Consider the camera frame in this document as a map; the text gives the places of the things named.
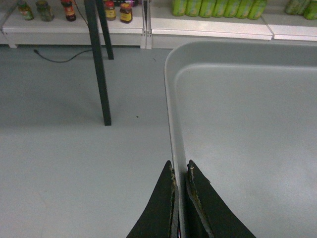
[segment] floor surface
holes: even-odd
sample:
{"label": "floor surface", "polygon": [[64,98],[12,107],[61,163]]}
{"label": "floor surface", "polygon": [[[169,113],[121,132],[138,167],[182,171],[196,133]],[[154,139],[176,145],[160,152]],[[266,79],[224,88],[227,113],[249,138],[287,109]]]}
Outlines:
{"label": "floor surface", "polygon": [[171,160],[170,50],[103,49],[103,125],[89,47],[0,47],[0,238],[124,238]]}

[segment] black cable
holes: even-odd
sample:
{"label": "black cable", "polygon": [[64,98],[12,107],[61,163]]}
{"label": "black cable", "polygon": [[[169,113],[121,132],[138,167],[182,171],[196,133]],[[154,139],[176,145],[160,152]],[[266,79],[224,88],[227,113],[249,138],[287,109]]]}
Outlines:
{"label": "black cable", "polygon": [[[78,7],[78,5],[77,5],[76,0],[72,0],[72,1],[75,3],[75,6],[76,6],[76,8],[77,8],[77,10],[78,10],[79,15],[83,18],[84,22],[85,22],[86,25],[88,26],[88,22],[87,22],[87,20],[84,18],[83,14],[81,14],[81,12],[80,12],[80,10],[79,10],[79,7]],[[72,58],[70,58],[70,59],[68,59],[68,60],[63,60],[63,61],[55,61],[55,60],[52,60],[52,59],[48,59],[48,58],[42,56],[38,50],[35,50],[35,49],[34,49],[33,51],[34,51],[34,53],[38,54],[41,58],[43,58],[43,59],[45,59],[45,60],[48,60],[48,61],[50,61],[50,62],[54,62],[54,63],[66,63],[66,62],[71,61],[71,60],[74,59],[75,57],[81,55],[82,53],[85,53],[85,52],[88,52],[88,51],[92,51],[92,50],[86,50],[86,51],[79,52],[78,54],[74,55]]]}
{"label": "black cable", "polygon": [[42,56],[38,50],[35,50],[35,49],[34,49],[33,51],[34,51],[34,53],[38,54],[41,58],[43,58],[43,59],[45,59],[45,60],[48,60],[48,61],[50,61],[50,62],[54,62],[54,63],[66,63],[66,62],[71,61],[71,60],[74,59],[75,57],[81,55],[82,53],[85,53],[85,52],[88,52],[88,51],[92,51],[92,50],[82,51],[82,52],[80,52],[80,53],[74,55],[72,58],[70,58],[70,59],[68,59],[68,60],[64,60],[64,61],[55,61],[55,60],[52,60],[52,59],[48,59],[48,58]]}
{"label": "black cable", "polygon": [[76,8],[77,8],[77,11],[78,11],[79,15],[83,18],[83,20],[85,21],[86,25],[88,26],[88,22],[87,22],[86,19],[84,18],[83,14],[81,14],[81,12],[80,12],[80,10],[79,10],[79,7],[78,7],[78,5],[77,5],[76,0],[73,0],[73,1],[74,1],[75,5],[76,5]]}

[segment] glass jar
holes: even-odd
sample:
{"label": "glass jar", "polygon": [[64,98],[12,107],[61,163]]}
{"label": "glass jar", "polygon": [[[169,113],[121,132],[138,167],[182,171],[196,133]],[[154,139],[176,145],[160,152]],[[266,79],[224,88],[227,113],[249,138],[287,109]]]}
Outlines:
{"label": "glass jar", "polygon": [[75,15],[72,1],[71,0],[61,0],[60,3],[64,7],[66,20],[67,21],[75,21],[76,15]]}
{"label": "glass jar", "polygon": [[132,21],[132,8],[128,3],[120,5],[120,21],[123,23],[130,23]]}
{"label": "glass jar", "polygon": [[47,1],[40,0],[35,3],[38,8],[38,13],[42,21],[52,21],[54,19],[53,11]]}
{"label": "glass jar", "polygon": [[114,9],[114,3],[113,1],[106,1],[105,2],[105,12],[106,12],[106,19],[108,21],[114,21],[115,20],[115,9]]}
{"label": "glass jar", "polygon": [[29,21],[29,20],[34,19],[32,10],[31,10],[30,6],[25,1],[20,0],[18,2],[18,10],[22,14],[24,20]]}

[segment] dark table leg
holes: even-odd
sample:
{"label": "dark table leg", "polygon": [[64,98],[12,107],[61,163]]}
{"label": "dark table leg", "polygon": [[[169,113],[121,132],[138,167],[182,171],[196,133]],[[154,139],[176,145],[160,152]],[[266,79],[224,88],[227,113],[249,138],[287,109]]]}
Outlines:
{"label": "dark table leg", "polygon": [[95,62],[100,101],[101,101],[101,106],[102,106],[103,115],[104,115],[104,122],[105,122],[105,125],[111,125],[111,115],[110,115],[109,99],[108,99],[107,86],[106,86],[105,69],[104,69],[103,56],[101,52],[97,18],[96,18],[96,12],[95,12],[95,1],[84,0],[84,3],[85,3],[85,9],[86,9],[86,15],[87,15],[87,21],[88,21],[90,41],[92,45],[94,62]]}
{"label": "dark table leg", "polygon": [[96,0],[96,5],[97,5],[97,12],[99,15],[101,28],[103,30],[108,59],[113,60],[113,51],[112,51],[112,45],[111,45],[111,40],[110,40],[108,24],[107,24],[107,20],[106,20],[104,1],[103,0]]}

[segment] green product package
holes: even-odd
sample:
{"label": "green product package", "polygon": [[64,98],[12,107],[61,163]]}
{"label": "green product package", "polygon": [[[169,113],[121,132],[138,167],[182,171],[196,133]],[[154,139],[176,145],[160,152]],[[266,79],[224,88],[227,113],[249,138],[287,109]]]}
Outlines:
{"label": "green product package", "polygon": [[224,11],[224,17],[234,17],[240,5],[241,0],[229,0],[226,10]]}
{"label": "green product package", "polygon": [[200,17],[211,17],[212,11],[216,4],[216,0],[203,0],[199,11]]}
{"label": "green product package", "polygon": [[238,8],[238,12],[235,15],[235,17],[241,18],[241,19],[247,18],[251,10],[251,7],[253,5],[253,2],[254,0],[241,0],[241,3]]}
{"label": "green product package", "polygon": [[212,16],[213,17],[222,17],[224,11],[226,10],[229,0],[217,0],[216,5],[214,6]]}
{"label": "green product package", "polygon": [[248,15],[248,18],[251,20],[259,19],[266,7],[266,4],[267,0],[255,0]]}
{"label": "green product package", "polygon": [[202,0],[188,0],[185,10],[187,16],[198,16]]}
{"label": "green product package", "polygon": [[311,0],[308,7],[304,11],[304,18],[307,20],[317,19],[317,0]]}
{"label": "green product package", "polygon": [[295,15],[301,8],[304,0],[289,0],[285,6],[285,12],[290,15]]}
{"label": "green product package", "polygon": [[174,16],[183,16],[185,14],[187,0],[173,0],[172,14]]}
{"label": "green product package", "polygon": [[297,14],[299,15],[303,15],[305,9],[308,7],[309,3],[311,2],[311,0],[304,0],[302,6],[299,8]]}

